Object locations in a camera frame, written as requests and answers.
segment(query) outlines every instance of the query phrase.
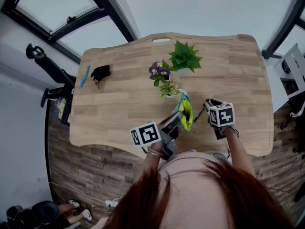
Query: bracelet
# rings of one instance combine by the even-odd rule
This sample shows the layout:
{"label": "bracelet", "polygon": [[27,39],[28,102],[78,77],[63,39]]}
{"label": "bracelet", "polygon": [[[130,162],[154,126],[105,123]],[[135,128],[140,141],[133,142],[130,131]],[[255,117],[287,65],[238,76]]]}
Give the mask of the bracelet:
{"label": "bracelet", "polygon": [[155,155],[156,157],[158,157],[158,158],[161,158],[161,156],[160,155],[158,155],[157,153],[155,153],[155,152],[153,152],[153,151],[151,151],[151,150],[147,150],[147,152],[148,153],[150,153],[150,154],[152,154],[152,155]]}

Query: purple flower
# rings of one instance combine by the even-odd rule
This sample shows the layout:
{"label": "purple flower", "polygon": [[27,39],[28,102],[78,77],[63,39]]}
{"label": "purple flower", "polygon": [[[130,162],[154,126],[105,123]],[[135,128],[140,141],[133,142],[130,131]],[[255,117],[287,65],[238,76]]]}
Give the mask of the purple flower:
{"label": "purple flower", "polygon": [[170,75],[170,71],[169,71],[169,70],[166,70],[166,69],[161,69],[161,70],[159,71],[159,75],[160,75],[160,76]]}
{"label": "purple flower", "polygon": [[153,79],[153,78],[156,78],[158,75],[159,75],[159,67],[156,67],[156,66],[151,66],[149,68],[149,73],[151,74],[150,78]]}
{"label": "purple flower", "polygon": [[162,62],[157,61],[157,62],[154,62],[153,65],[156,67],[163,67],[163,62],[164,62],[164,60],[162,60]]}

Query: black glove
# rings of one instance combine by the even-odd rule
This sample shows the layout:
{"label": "black glove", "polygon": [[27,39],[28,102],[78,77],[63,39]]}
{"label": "black glove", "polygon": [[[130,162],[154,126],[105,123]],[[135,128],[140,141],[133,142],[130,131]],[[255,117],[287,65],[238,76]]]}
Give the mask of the black glove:
{"label": "black glove", "polygon": [[94,71],[91,74],[91,77],[93,77],[95,84],[97,84],[97,86],[100,87],[99,82],[106,76],[109,76],[110,74],[111,74],[110,66],[104,65],[94,69]]}

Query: white cable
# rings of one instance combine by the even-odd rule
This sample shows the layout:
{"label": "white cable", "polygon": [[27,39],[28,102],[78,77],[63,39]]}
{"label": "white cable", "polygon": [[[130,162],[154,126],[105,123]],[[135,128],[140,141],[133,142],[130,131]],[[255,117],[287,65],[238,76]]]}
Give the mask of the white cable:
{"label": "white cable", "polygon": [[116,200],[118,200],[118,199],[121,199],[122,197],[119,197],[119,198],[115,198],[115,199],[113,200],[113,202],[114,202],[114,201],[116,201]]}
{"label": "white cable", "polygon": [[79,192],[79,191],[77,191],[77,190],[74,190],[74,189],[72,189],[72,188],[65,187],[65,186],[62,186],[62,185],[59,185],[59,184],[53,183],[53,182],[49,182],[49,183],[51,183],[51,184],[53,184],[53,185],[60,186],[60,187],[64,187],[64,188],[66,188],[66,189],[69,189],[69,190],[72,190],[72,191],[77,192],[77,193],[79,193],[79,194],[82,194],[82,195],[84,195],[84,196],[86,196],[86,197],[88,197],[88,198],[95,199],[95,200],[97,200],[97,201],[100,201],[100,202],[106,204],[105,201],[99,200],[98,198],[90,197],[90,196],[88,196],[88,195],[86,195],[86,194],[83,194],[83,193],[81,193],[81,192]]}

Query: hand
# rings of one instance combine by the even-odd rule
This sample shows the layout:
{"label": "hand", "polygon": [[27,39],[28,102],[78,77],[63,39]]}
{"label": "hand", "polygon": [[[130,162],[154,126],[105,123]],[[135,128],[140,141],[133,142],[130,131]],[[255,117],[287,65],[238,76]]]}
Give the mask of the hand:
{"label": "hand", "polygon": [[152,151],[156,151],[158,153],[163,153],[163,143],[161,141],[157,142],[157,143],[153,143],[149,149],[152,150]]}

